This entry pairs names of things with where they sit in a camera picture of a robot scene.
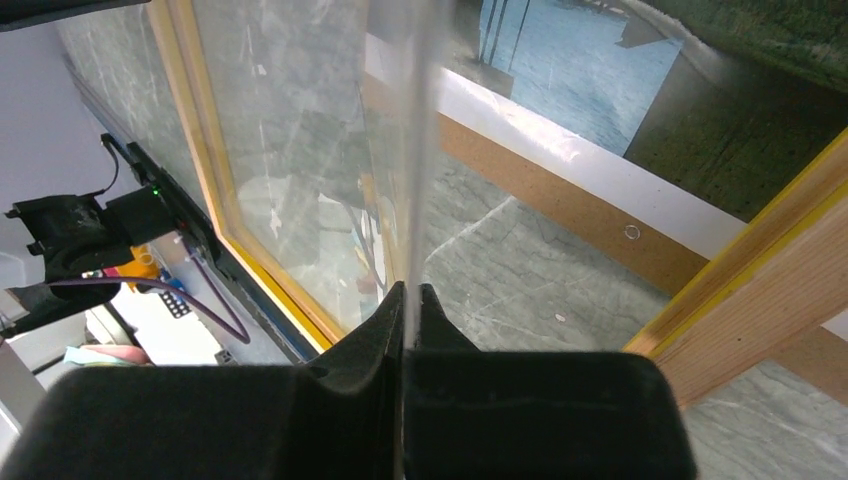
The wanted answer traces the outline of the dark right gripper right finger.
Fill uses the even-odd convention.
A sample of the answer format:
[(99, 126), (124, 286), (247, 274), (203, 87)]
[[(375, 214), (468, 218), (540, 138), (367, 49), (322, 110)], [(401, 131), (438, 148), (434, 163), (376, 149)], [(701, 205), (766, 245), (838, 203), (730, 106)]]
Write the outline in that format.
[(421, 286), (403, 358), (408, 479), (693, 479), (657, 365), (618, 351), (483, 351)]

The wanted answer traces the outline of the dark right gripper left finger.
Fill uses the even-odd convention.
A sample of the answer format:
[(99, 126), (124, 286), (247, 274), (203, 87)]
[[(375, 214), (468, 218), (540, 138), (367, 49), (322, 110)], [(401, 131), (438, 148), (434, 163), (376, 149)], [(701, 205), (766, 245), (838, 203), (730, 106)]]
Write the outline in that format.
[(104, 366), (47, 393), (5, 479), (394, 479), (406, 289), (299, 365)]

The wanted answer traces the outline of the clear acrylic sheet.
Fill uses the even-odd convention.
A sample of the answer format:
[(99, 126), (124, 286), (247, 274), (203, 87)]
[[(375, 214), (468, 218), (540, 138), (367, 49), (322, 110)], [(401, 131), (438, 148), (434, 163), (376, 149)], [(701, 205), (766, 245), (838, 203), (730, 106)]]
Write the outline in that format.
[(444, 8), (178, 8), (226, 230), (330, 342), (422, 278)]

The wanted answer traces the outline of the yellow wooden picture frame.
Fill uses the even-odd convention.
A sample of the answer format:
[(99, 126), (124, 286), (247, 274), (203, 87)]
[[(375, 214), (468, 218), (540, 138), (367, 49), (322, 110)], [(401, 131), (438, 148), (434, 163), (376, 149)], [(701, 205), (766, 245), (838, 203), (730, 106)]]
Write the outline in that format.
[(153, 1), (200, 202), (318, 352), (394, 284), (689, 407), (847, 309), (847, 100), (667, 1)]

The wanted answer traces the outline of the printed building photo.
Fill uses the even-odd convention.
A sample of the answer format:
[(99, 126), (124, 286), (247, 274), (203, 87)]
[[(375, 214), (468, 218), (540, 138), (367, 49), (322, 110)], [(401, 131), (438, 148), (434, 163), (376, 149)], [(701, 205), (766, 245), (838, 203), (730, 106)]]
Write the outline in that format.
[(711, 259), (847, 124), (845, 93), (619, 1), (460, 1), (439, 112)]

